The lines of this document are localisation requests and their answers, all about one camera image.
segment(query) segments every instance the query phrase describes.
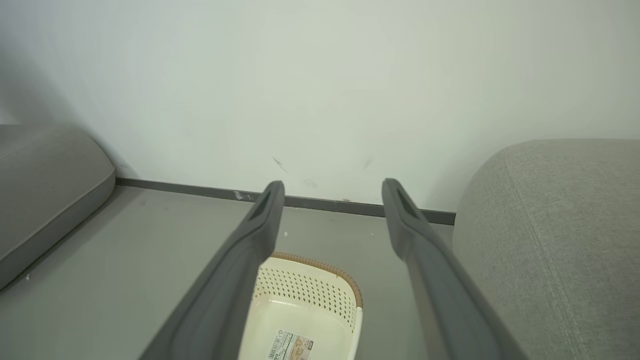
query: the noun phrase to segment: gray fabric upholstery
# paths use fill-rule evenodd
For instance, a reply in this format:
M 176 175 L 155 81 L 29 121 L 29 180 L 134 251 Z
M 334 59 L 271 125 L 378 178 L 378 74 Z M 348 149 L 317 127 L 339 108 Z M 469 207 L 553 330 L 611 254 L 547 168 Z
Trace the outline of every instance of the gray fabric upholstery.
M 0 126 L 0 288 L 95 211 L 115 170 L 68 127 Z
M 637 359 L 640 141 L 498 152 L 463 194 L 453 251 L 533 359 Z

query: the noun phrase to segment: white wall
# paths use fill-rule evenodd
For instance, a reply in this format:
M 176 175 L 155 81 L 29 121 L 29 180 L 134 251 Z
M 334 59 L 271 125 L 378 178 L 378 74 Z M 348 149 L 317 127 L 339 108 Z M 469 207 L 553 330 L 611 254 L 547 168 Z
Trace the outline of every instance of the white wall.
M 638 19 L 635 0 L 0 5 L 13 116 L 82 126 L 121 176 L 376 204 L 396 177 L 442 211 L 509 144 L 640 138 Z

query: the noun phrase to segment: gray floor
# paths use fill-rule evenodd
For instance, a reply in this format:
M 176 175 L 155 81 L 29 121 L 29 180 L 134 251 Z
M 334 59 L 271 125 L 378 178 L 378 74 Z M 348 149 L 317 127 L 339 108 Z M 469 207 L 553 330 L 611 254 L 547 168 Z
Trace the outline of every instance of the gray floor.
M 250 206 L 117 188 L 28 271 L 28 281 L 0 292 L 0 358 L 136 359 Z M 435 228 L 451 244 L 453 227 Z M 325 261 L 357 281 L 364 299 L 357 359 L 426 357 L 384 218 L 285 208 L 276 250 Z

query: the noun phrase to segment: barcode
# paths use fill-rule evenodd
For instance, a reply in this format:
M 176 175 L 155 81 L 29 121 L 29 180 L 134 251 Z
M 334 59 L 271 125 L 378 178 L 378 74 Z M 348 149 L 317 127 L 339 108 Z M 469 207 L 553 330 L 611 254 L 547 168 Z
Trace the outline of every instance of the barcode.
M 280 344 L 280 340 L 282 340 L 281 336 L 276 336 L 275 340 L 273 340 L 273 345 L 271 346 L 271 351 L 269 351 L 269 356 L 267 356 L 268 358 L 275 359 L 276 350 L 278 350 L 278 345 Z

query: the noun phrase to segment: basket bottom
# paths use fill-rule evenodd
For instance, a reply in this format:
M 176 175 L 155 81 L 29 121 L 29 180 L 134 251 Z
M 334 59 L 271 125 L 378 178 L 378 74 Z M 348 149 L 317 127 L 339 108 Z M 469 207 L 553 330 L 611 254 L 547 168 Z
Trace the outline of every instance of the basket bottom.
M 304 358 L 308 354 L 305 352 L 302 356 L 284 360 L 347 359 L 353 341 L 351 329 L 320 311 L 285 301 L 263 299 L 252 303 L 249 310 L 238 359 L 273 359 L 269 353 L 279 331 L 291 332 L 314 342 L 308 359 Z

